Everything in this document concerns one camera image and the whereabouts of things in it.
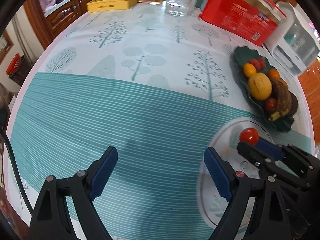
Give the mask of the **cherry tomato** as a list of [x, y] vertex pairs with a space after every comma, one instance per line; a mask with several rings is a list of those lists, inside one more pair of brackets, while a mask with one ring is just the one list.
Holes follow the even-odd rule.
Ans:
[[254, 128], [246, 128], [239, 135], [240, 142], [246, 142], [250, 145], [255, 146], [259, 141], [259, 133]]
[[277, 100], [274, 98], [268, 98], [264, 102], [264, 109], [267, 111], [267, 113], [274, 113], [277, 110]]

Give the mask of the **cherry tomato top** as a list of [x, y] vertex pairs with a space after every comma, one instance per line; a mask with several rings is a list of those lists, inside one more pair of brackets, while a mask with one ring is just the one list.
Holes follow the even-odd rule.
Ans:
[[274, 113], [277, 110], [277, 100], [274, 98], [268, 98], [264, 102], [264, 109], [267, 111], [267, 113]]

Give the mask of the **dark avocado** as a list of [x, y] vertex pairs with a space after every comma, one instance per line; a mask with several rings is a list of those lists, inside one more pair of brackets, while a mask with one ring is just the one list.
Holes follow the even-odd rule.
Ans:
[[294, 116], [298, 110], [298, 99], [295, 96], [295, 94], [293, 94], [292, 92], [290, 93], [290, 95], [291, 95], [291, 109], [289, 110], [288, 115]]

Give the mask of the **overripe brown banana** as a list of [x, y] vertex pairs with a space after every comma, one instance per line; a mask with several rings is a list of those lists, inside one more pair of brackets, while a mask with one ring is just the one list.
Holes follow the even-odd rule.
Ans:
[[272, 89], [277, 95], [277, 109], [274, 113], [269, 116], [269, 121], [276, 121], [288, 115], [291, 110], [292, 99], [291, 94], [286, 85], [281, 81], [281, 79], [270, 78]]

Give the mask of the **large yellow orange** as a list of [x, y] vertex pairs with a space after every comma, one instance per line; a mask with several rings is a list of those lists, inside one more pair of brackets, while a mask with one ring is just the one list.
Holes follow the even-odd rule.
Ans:
[[248, 88], [251, 96], [260, 101], [268, 99], [272, 93], [271, 81], [264, 73], [252, 75], [248, 80]]

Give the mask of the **small orange tangerine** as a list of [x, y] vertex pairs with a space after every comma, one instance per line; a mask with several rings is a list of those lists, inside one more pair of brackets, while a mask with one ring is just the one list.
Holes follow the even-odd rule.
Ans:
[[246, 63], [242, 67], [242, 72], [245, 75], [245, 77], [250, 78], [251, 76], [257, 73], [257, 70], [252, 64]]

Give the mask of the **wooden sideboard right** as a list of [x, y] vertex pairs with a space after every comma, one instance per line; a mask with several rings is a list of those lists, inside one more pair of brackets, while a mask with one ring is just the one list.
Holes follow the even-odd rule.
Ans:
[[301, 74], [298, 79], [308, 102], [310, 115], [313, 125], [315, 144], [320, 140], [320, 79], [319, 79], [319, 60], [315, 59], [310, 67]]

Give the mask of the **white countertop appliance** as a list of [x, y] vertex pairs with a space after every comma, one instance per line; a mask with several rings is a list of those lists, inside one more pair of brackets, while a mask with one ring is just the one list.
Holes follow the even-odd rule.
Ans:
[[265, 47], [292, 76], [307, 70], [319, 55], [319, 42], [309, 23], [290, 3], [277, 2], [287, 16], [265, 41]]

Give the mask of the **tree pattern tablecloth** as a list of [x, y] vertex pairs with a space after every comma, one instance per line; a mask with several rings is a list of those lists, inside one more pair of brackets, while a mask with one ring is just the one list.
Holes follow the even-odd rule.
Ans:
[[18, 94], [7, 134], [22, 185], [35, 203], [49, 175], [87, 169], [109, 146], [118, 162], [94, 206], [114, 239], [208, 239], [227, 206], [203, 165], [213, 146], [236, 170], [257, 170], [236, 152], [255, 128], [276, 144], [314, 153], [308, 104], [289, 132], [249, 103], [231, 54], [255, 45], [161, 5], [87, 13], [43, 52]]

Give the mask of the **red paper cup package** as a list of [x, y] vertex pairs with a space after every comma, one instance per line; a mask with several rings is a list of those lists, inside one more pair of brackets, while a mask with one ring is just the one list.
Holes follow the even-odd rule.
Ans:
[[287, 20], [271, 0], [208, 0], [200, 18], [257, 46]]

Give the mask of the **red basket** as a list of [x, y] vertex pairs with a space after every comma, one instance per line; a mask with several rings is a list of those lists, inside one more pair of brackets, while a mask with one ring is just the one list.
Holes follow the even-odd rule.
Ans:
[[9, 66], [6, 70], [6, 74], [7, 75], [15, 74], [15, 72], [18, 70], [20, 64], [21, 64], [21, 56], [19, 53], [17, 53], [14, 56], [14, 58], [12, 59], [12, 61], [10, 62]]

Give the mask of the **clear drinking glass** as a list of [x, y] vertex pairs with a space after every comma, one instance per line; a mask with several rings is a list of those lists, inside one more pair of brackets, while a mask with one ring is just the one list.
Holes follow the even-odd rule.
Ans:
[[186, 17], [190, 0], [165, 0], [165, 13], [175, 17]]

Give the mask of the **wooden kitchen cabinet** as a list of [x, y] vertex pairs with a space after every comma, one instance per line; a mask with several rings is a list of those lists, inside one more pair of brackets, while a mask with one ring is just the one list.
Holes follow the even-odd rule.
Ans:
[[90, 1], [62, 0], [48, 12], [43, 12], [40, 0], [26, 0], [23, 8], [35, 36], [46, 49], [62, 31], [87, 12]]

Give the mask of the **yellow tin box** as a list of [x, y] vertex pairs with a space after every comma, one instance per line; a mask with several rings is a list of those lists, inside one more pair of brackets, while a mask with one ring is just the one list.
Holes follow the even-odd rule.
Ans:
[[92, 0], [88, 2], [88, 12], [100, 12], [110, 10], [127, 10], [133, 7], [138, 0]]

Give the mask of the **wooden wall niche frame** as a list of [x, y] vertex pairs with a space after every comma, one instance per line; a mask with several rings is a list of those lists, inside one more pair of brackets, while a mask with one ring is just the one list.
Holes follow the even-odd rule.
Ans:
[[12, 46], [14, 45], [10, 36], [8, 35], [8, 32], [6, 30], [3, 31], [3, 34], [1, 35], [0, 39], [0, 63], [4, 60], [7, 53], [10, 51]]

